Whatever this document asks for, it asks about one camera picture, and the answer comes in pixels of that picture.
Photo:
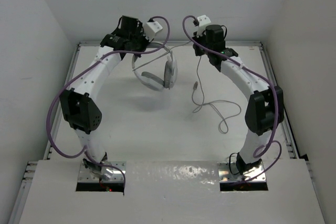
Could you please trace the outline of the white grey headphones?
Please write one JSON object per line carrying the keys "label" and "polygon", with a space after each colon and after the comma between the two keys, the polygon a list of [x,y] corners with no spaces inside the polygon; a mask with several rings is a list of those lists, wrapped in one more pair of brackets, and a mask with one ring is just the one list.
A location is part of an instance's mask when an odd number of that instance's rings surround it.
{"label": "white grey headphones", "polygon": [[168,48],[167,46],[163,46],[163,49],[166,51],[163,56],[167,55],[163,79],[147,71],[139,74],[137,72],[137,68],[135,67],[137,56],[133,55],[132,57],[132,70],[134,75],[144,86],[154,91],[162,91],[164,89],[173,88],[177,79],[177,60],[172,52],[172,49]]}

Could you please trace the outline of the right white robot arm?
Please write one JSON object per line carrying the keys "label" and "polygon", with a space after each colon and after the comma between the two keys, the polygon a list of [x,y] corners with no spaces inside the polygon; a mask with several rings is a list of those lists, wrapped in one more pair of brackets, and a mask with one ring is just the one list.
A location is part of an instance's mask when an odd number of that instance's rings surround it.
{"label": "right white robot arm", "polygon": [[228,77],[248,101],[245,123],[248,132],[236,156],[236,168],[242,175],[261,163],[263,151],[274,139],[284,119],[284,93],[265,77],[245,67],[238,53],[226,47],[226,32],[221,25],[207,25],[194,32],[196,56],[206,55],[209,63]]}

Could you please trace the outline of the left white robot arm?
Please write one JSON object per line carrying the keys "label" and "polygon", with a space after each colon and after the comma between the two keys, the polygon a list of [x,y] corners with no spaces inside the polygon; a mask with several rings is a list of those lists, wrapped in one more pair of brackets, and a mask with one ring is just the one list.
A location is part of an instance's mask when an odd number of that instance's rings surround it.
{"label": "left white robot arm", "polygon": [[97,96],[107,77],[126,54],[142,55],[162,30],[154,18],[146,23],[121,16],[116,29],[105,35],[90,67],[70,81],[59,95],[63,117],[77,134],[83,148],[83,163],[99,178],[107,178],[118,168],[107,161],[107,153],[93,135],[102,121],[96,104]]}

